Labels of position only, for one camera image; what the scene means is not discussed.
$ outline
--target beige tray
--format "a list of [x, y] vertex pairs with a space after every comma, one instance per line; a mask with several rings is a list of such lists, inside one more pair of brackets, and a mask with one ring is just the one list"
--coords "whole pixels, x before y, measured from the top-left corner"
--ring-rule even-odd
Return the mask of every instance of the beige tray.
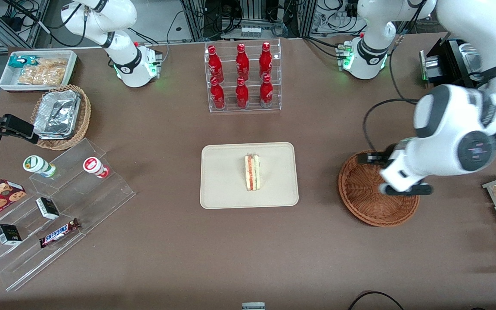
[[[261, 161], [261, 189], [246, 190], [244, 156]], [[208, 145], [201, 155], [200, 204], [206, 209], [293, 206], [298, 202], [294, 146], [290, 143]]]

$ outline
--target bottle rack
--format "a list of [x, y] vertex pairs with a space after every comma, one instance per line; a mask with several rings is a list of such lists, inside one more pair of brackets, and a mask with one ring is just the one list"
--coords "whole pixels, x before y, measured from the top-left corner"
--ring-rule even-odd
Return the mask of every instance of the bottle rack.
[[[264, 42], [270, 43], [270, 52], [273, 56], [272, 71], [271, 71], [271, 84], [273, 85], [273, 100], [270, 108], [262, 108], [260, 106], [260, 86], [262, 83], [260, 75], [260, 54], [261, 45]], [[231, 45], [229, 42], [213, 42], [205, 44], [204, 62], [206, 72], [206, 88], [208, 90], [208, 106], [210, 112], [249, 112], [249, 111], [272, 111], [281, 110], [282, 108], [282, 68], [281, 68], [281, 41], [280, 40], [250, 40], [250, 41], [237, 41], [237, 43], [244, 43], [246, 47], [246, 55], [250, 61], [250, 76], [245, 85], [248, 87], [249, 93], [249, 106], [246, 110], [241, 110], [236, 104], [236, 79], [238, 73], [236, 72], [236, 45]], [[210, 78], [212, 77], [209, 66], [209, 53], [208, 46], [215, 46], [215, 51], [221, 59], [223, 66], [224, 80], [221, 83], [223, 93], [225, 96], [225, 108], [218, 110], [215, 108], [212, 101], [212, 94], [210, 93]]]
[[[0, 213], [0, 223], [15, 225], [22, 238], [14, 247], [0, 242], [0, 278], [7, 291], [19, 289], [135, 196], [126, 181], [112, 171], [105, 154], [97, 145], [83, 139], [51, 161], [57, 167], [53, 177], [33, 174], [22, 182], [28, 196], [20, 204], [10, 206], [8, 212]], [[99, 179], [83, 170], [83, 161], [91, 156], [110, 167], [108, 177]], [[39, 197], [53, 200], [60, 213], [56, 220], [41, 216], [35, 202]], [[74, 218], [81, 224], [80, 228], [41, 249], [40, 238]]]

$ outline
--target brown basket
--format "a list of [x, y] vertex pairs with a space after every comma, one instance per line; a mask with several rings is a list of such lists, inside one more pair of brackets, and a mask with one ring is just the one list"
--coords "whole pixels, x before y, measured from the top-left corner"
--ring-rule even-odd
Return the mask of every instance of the brown basket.
[[[91, 117], [91, 103], [89, 102], [89, 98], [85, 95], [81, 88], [74, 85], [67, 85], [55, 88], [54, 90], [50, 90], [50, 92], [64, 92], [66, 90], [74, 90], [81, 94], [81, 103], [80, 110], [77, 113], [77, 121], [75, 126], [75, 133], [72, 138], [68, 140], [39, 140], [37, 145], [39, 147], [43, 147], [44, 149], [52, 149], [54, 151], [62, 151], [64, 149], [70, 149], [71, 147], [78, 144], [81, 139], [85, 136], [85, 132], [87, 132], [87, 127], [89, 127], [89, 118]], [[41, 98], [37, 101], [36, 107], [34, 108], [34, 112], [32, 117], [30, 118], [30, 123], [34, 123], [36, 119], [37, 110], [40, 107]]]
[[411, 218], [419, 206], [419, 196], [388, 196], [378, 192], [384, 183], [380, 166], [358, 164], [355, 154], [342, 166], [338, 176], [338, 189], [347, 208], [363, 222], [392, 227]]

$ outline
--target brown tablecloth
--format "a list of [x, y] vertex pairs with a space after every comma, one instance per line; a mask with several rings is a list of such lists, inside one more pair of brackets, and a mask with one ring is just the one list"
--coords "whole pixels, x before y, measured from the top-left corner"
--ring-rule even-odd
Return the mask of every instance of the brown tablecloth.
[[[438, 38], [408, 35], [396, 50], [405, 96], [425, 94], [418, 53]], [[496, 161], [476, 174], [428, 178], [435, 193], [406, 224], [360, 222], [339, 198], [337, 175], [368, 148], [366, 110], [397, 96], [390, 73], [360, 81], [303, 40], [282, 40], [282, 51], [280, 113], [211, 115], [203, 44], [173, 46], [164, 77], [138, 89], [116, 78], [104, 50], [76, 50], [72, 82], [93, 105], [87, 137], [138, 194], [19, 291], [0, 282], [0, 309], [234, 310], [264, 301], [269, 310], [338, 310], [364, 290], [391, 294], [407, 309], [496, 309], [496, 214], [481, 188], [496, 178]], [[1, 92], [0, 115], [29, 119], [39, 96]], [[373, 112], [377, 147], [413, 135], [413, 109], [398, 102]], [[296, 206], [200, 206], [203, 147], [278, 141], [295, 147]], [[21, 163], [31, 154], [60, 152], [3, 138], [0, 178], [26, 179]], [[356, 309], [395, 308], [382, 296], [360, 303]]]

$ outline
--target red bottle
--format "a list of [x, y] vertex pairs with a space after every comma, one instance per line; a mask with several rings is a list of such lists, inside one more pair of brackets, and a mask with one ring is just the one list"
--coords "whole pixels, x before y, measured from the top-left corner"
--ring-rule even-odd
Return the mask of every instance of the red bottle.
[[246, 55], [246, 47], [242, 43], [236, 46], [236, 72], [238, 72], [240, 77], [244, 78], [244, 81], [248, 81], [250, 60], [248, 60], [248, 56]]
[[208, 53], [210, 54], [208, 65], [210, 67], [210, 73], [213, 77], [217, 77], [218, 83], [223, 82], [223, 67], [221, 65], [221, 59], [215, 53], [215, 46], [210, 45], [208, 47]]
[[271, 68], [272, 68], [272, 63], [271, 61], [273, 60], [273, 56], [271, 55], [270, 52], [271, 44], [269, 42], [264, 42], [261, 49], [261, 55], [260, 55], [260, 78], [264, 78], [264, 73], [271, 74]]
[[270, 108], [273, 105], [273, 86], [271, 85], [271, 76], [268, 73], [263, 75], [263, 83], [260, 86], [260, 105], [262, 108]]
[[244, 78], [239, 77], [236, 79], [236, 104], [239, 106], [239, 109], [246, 110], [248, 109], [248, 87], [244, 85]]
[[214, 106], [218, 110], [223, 110], [225, 108], [225, 95], [223, 94], [223, 88], [219, 85], [217, 77], [212, 77], [210, 79], [212, 86], [210, 87], [210, 94], [212, 94], [212, 101]]

